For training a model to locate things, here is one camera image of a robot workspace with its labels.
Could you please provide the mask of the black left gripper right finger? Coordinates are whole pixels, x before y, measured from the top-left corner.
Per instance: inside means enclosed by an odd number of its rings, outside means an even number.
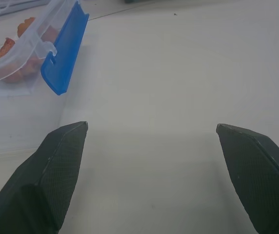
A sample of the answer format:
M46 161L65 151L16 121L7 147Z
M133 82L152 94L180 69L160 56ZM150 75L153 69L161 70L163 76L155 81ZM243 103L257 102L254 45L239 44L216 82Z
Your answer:
M228 173L259 234L279 234L279 147L266 135L218 124Z

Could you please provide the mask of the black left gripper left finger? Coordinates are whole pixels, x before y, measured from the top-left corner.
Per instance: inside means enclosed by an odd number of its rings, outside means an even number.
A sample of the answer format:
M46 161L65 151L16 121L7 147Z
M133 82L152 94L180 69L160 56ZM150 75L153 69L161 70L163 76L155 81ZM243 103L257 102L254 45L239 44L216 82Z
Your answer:
M86 121L50 132L0 190L0 234L59 234L78 180Z

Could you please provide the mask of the orange fried food pieces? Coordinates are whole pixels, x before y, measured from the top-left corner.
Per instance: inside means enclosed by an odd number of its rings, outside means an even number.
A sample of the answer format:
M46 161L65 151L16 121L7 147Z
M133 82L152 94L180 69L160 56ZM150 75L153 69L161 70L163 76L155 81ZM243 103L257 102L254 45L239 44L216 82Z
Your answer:
M36 75L59 34L48 24L35 27L30 17L17 26L17 40L6 38L0 47L0 81L16 83Z

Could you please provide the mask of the clear plastic container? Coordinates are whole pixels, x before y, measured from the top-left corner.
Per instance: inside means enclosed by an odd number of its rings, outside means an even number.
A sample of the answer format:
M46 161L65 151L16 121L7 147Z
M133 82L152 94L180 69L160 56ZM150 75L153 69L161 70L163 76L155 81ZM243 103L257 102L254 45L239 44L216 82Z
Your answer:
M0 97L26 95L37 79L66 93L88 19L79 0L52 0L25 21L11 48L9 40L0 45Z

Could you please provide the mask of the blue container latch flap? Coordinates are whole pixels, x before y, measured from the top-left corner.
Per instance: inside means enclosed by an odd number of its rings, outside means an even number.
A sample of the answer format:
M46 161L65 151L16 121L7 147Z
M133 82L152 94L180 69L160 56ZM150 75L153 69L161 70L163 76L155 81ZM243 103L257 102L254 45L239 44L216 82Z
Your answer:
M67 92L88 19L75 2L54 42L56 54L49 52L41 66L43 80L56 95Z

